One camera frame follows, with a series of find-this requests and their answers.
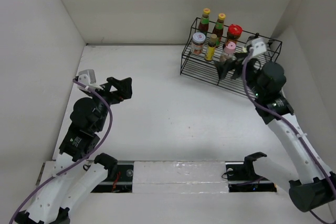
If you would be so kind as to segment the red green sauce bottle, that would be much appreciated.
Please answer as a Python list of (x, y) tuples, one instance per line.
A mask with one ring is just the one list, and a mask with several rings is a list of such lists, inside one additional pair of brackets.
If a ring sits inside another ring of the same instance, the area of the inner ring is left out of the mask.
[(218, 14), (217, 22), (213, 28), (212, 33), (217, 36), (216, 43), (219, 44), (222, 39), (223, 31), (224, 31), (224, 20), (226, 18), (226, 15), (224, 13)]

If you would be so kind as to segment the small yellow brown bottle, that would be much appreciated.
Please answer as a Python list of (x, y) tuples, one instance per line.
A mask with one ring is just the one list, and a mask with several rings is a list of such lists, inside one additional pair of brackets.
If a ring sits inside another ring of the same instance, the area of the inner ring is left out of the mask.
[(209, 42), (207, 44), (207, 50), (204, 59), (206, 61), (212, 61), (213, 56), (215, 53), (215, 48), (216, 48), (216, 42), (217, 42), (217, 35), (216, 34), (211, 34)]

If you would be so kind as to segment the pink cap spice shaker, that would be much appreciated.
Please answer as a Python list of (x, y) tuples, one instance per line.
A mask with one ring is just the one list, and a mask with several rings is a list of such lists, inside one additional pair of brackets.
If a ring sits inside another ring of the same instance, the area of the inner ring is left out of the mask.
[(232, 41), (226, 43), (223, 45), (223, 51), (219, 58), (220, 62), (225, 62), (227, 59), (230, 59), (233, 57), (233, 54), (236, 50), (236, 44)]

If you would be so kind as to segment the red lid dark jar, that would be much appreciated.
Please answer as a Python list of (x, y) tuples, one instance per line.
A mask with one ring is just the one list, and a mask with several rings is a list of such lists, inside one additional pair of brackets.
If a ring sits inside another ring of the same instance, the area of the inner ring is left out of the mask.
[(241, 37), (242, 32), (243, 29), (239, 25), (231, 24), (227, 30), (225, 45), (227, 46), (230, 42), (237, 44), (239, 38)]

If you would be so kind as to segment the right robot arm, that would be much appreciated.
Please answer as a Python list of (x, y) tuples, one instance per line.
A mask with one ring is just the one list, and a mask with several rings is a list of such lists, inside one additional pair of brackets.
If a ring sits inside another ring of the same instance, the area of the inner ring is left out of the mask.
[(322, 161), (302, 131), (293, 108), (282, 95), (286, 83), (284, 69), (269, 61), (256, 69), (257, 59), (240, 53), (237, 60), (215, 62), (220, 79), (231, 70), (238, 70), (246, 92), (255, 95), (251, 102), (263, 122), (281, 142), (298, 176), (270, 160), (266, 154), (257, 152), (244, 158), (242, 165), (226, 172), (227, 176), (243, 177), (246, 184), (263, 178), (285, 190), (293, 204), (302, 212), (335, 201), (335, 172)]

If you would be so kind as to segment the black cap spice shaker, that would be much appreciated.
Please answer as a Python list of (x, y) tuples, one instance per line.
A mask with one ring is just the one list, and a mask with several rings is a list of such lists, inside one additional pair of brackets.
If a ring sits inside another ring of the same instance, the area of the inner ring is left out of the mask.
[(249, 48), (251, 47), (251, 41), (258, 37), (259, 37), (259, 33), (255, 33), (254, 35), (249, 36), (245, 45), (242, 48), (242, 52), (249, 52)]

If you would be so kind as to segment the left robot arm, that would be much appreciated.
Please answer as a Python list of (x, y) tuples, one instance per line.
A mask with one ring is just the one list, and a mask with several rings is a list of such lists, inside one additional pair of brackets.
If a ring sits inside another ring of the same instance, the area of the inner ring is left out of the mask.
[(97, 155), (86, 173), (74, 184), (88, 158), (104, 143), (113, 122), (111, 106), (132, 97), (132, 78), (107, 78), (97, 85), (79, 74), (74, 84), (86, 95), (73, 105), (71, 124), (59, 146), (51, 176), (21, 203), (10, 223), (70, 223), (72, 213), (103, 180), (117, 175), (118, 161)]

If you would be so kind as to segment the white lid glass jar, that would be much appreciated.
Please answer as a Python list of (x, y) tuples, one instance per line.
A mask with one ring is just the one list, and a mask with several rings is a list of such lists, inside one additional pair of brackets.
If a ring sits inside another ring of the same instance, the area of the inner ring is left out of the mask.
[(191, 53), (199, 55), (203, 51), (203, 46), (206, 36), (203, 33), (197, 32), (192, 36)]

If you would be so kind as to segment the green label sauce bottle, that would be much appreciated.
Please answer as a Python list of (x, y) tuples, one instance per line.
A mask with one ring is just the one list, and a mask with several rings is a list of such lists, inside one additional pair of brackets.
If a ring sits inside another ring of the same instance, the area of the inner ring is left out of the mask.
[(211, 13), (211, 10), (209, 8), (203, 9), (203, 13), (201, 16), (201, 20), (199, 21), (198, 25), (198, 31), (200, 33), (203, 33), (204, 35), (207, 35), (208, 27), (209, 27), (209, 14)]

